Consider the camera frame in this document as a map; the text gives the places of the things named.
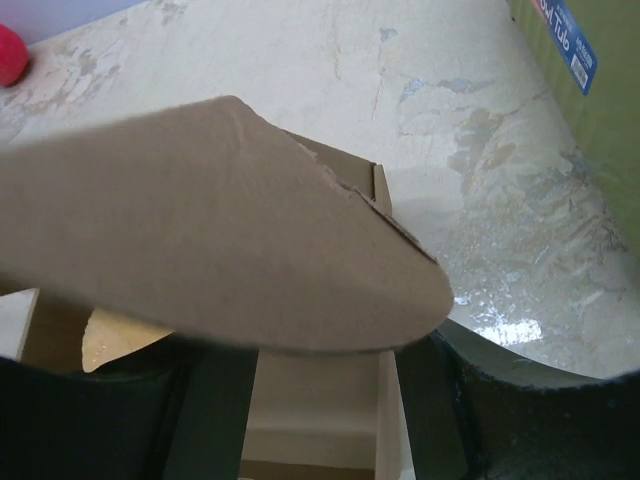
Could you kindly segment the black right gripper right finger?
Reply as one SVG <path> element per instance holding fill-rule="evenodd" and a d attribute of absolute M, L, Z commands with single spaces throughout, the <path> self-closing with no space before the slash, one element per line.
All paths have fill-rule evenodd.
<path fill-rule="evenodd" d="M 531 361 L 465 330 L 397 353 L 418 479 L 636 479 L 639 374 Z"/>

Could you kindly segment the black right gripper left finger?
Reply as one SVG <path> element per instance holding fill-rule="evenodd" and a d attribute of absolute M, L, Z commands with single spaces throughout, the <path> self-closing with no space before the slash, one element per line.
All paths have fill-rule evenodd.
<path fill-rule="evenodd" d="M 92 373 L 1 361 L 4 479 L 235 479 L 258 353 L 169 336 Z"/>

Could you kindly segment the round yellow biscuit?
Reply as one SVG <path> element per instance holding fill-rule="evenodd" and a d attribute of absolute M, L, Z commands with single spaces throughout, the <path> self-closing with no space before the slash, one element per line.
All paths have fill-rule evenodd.
<path fill-rule="evenodd" d="M 173 331 L 113 312 L 95 309 L 82 338 L 82 369 L 86 373 L 141 350 Z"/>

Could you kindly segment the brown cardboard box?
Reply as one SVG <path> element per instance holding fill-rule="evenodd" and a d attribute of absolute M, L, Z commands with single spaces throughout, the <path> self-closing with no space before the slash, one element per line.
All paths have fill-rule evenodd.
<path fill-rule="evenodd" d="M 446 274 L 327 152 L 233 96 L 4 149 L 1 281 L 50 299 L 50 353 L 96 308 L 258 356 L 424 338 Z"/>

